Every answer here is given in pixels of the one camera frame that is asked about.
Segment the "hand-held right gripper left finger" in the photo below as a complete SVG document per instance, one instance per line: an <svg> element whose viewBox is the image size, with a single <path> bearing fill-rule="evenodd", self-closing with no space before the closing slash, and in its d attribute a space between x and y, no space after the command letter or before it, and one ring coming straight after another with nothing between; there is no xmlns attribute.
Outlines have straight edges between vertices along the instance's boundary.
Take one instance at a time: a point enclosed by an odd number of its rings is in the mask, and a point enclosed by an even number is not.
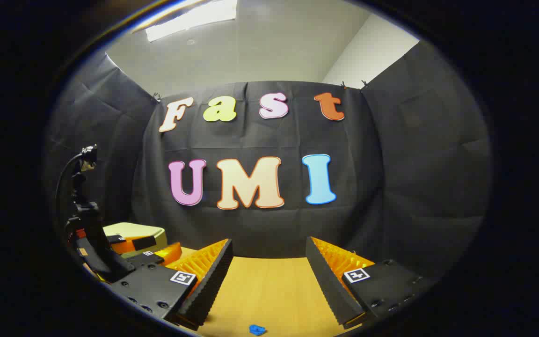
<svg viewBox="0 0 539 337"><path fill-rule="evenodd" d="M197 330L207 318L233 260L224 239L166 266L135 267L111 288L158 319Z"/></svg>

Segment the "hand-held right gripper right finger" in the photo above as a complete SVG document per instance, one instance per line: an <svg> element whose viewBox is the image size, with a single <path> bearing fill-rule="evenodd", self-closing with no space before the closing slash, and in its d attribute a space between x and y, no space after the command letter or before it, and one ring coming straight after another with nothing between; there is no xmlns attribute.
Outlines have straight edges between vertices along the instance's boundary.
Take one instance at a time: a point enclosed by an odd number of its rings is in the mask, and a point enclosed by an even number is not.
<svg viewBox="0 0 539 337"><path fill-rule="evenodd" d="M309 236L306 258L343 328L374 325L408 307L436 283L392 259L372 262Z"/></svg>

